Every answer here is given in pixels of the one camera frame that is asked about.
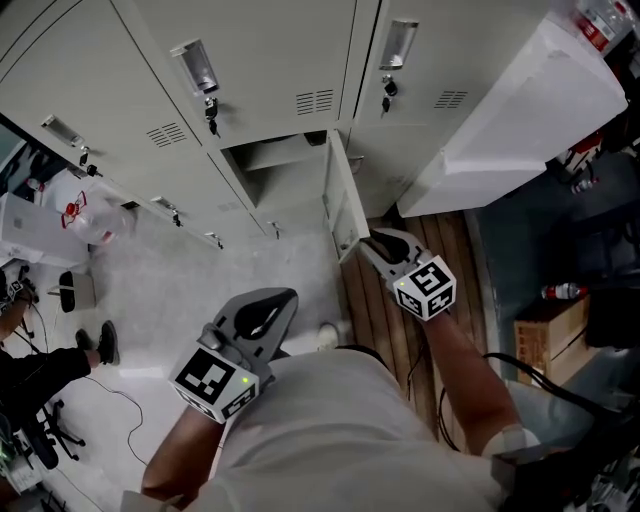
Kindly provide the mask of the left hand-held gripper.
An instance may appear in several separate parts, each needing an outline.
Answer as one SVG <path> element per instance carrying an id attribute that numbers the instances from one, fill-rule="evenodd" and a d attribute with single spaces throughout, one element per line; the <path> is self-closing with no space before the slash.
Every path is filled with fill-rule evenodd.
<path id="1" fill-rule="evenodd" d="M 274 381 L 270 363 L 282 353 L 298 304 L 297 292 L 287 287 L 231 298 L 187 346 L 170 384 L 189 406 L 226 423 Z"/>

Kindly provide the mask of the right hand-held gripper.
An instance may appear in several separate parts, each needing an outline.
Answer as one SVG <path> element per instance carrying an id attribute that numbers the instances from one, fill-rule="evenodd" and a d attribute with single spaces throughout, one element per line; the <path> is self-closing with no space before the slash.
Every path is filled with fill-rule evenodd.
<path id="1" fill-rule="evenodd" d="M 449 267 L 409 232 L 371 229 L 366 259 L 397 304 L 422 321 L 433 319 L 456 300 L 457 281 Z"/>

